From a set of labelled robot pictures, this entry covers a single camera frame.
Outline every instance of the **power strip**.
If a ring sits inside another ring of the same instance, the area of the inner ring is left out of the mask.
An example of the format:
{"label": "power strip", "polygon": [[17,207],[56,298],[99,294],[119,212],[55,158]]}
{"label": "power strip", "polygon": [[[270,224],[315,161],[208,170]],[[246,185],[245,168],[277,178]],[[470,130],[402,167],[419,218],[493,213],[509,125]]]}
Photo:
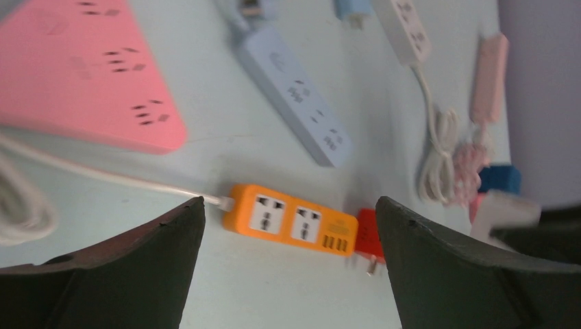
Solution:
{"label": "power strip", "polygon": [[478,71],[472,102],[471,119],[479,125],[500,119],[504,96],[504,78],[508,59],[508,39],[500,33],[480,44]]}
{"label": "power strip", "polygon": [[343,164],[351,139],[274,27],[250,32],[238,57],[314,160]]}
{"label": "power strip", "polygon": [[271,189],[238,184],[224,216],[227,230],[320,252],[351,256],[358,222],[353,216]]}
{"label": "power strip", "polygon": [[432,43],[411,0],[373,0],[389,42],[404,66],[425,62]]}

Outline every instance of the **plug prong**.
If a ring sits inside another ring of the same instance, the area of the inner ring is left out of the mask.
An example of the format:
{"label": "plug prong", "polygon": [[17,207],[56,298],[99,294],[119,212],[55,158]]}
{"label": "plug prong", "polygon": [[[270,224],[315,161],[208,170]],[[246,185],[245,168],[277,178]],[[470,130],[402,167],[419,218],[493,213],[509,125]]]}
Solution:
{"label": "plug prong", "polygon": [[377,258],[377,256],[372,255],[371,258],[369,259],[369,267],[367,267],[367,275],[374,276],[377,268],[378,268],[378,258]]}

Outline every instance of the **white power cord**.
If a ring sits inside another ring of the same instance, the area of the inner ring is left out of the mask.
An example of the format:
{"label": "white power cord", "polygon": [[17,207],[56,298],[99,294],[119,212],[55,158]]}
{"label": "white power cord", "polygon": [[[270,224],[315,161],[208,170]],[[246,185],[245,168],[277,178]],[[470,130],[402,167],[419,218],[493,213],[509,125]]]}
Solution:
{"label": "white power cord", "polygon": [[436,112],[432,93],[419,66],[412,66],[425,99],[428,130],[433,148],[421,170],[418,192],[421,199],[449,204],[454,199],[454,163],[458,143],[458,115],[454,109]]}
{"label": "white power cord", "polygon": [[[0,134],[0,147],[36,162],[92,179],[187,198],[203,197],[205,202],[218,206],[222,210],[232,209],[233,200],[229,197],[215,197],[178,186],[93,169],[57,158],[3,134]],[[0,154],[0,244],[15,245],[41,239],[56,229],[57,222],[56,212],[42,192],[27,181],[8,159]]]}

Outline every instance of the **white table surface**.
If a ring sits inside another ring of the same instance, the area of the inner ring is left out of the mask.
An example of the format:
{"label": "white table surface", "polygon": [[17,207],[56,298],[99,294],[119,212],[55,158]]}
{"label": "white table surface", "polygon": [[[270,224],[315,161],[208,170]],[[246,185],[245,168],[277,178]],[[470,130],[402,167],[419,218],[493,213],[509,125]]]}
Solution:
{"label": "white table surface", "polygon": [[[354,144],[340,169],[318,167],[232,54],[212,0],[132,0],[189,137],[167,156],[2,128],[84,164],[225,194],[261,184],[356,214],[388,195],[432,220],[468,232],[467,211],[422,203],[417,175],[427,145],[424,102],[375,16],[364,31],[334,15],[332,0],[281,0],[273,24],[335,108]],[[479,38],[499,30],[496,0],[416,0],[434,52],[425,64],[435,102],[453,106],[467,131]],[[0,16],[10,7],[0,5]],[[508,162],[506,117],[493,128],[496,160]],[[13,158],[58,207],[51,236],[0,247],[0,266],[43,263],[134,228],[183,199],[96,182]],[[207,224],[181,328],[399,328],[387,271],[367,261],[247,238]]]}

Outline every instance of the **red plug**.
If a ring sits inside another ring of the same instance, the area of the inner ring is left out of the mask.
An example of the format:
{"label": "red plug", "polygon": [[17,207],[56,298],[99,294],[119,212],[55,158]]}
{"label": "red plug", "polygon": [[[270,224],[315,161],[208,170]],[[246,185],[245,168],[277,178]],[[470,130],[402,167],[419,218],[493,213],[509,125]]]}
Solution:
{"label": "red plug", "polygon": [[372,276],[375,274],[378,263],[385,264],[378,223],[375,221],[375,210],[361,209],[357,220],[359,220],[359,231],[355,240],[355,252],[371,261],[367,274]]}

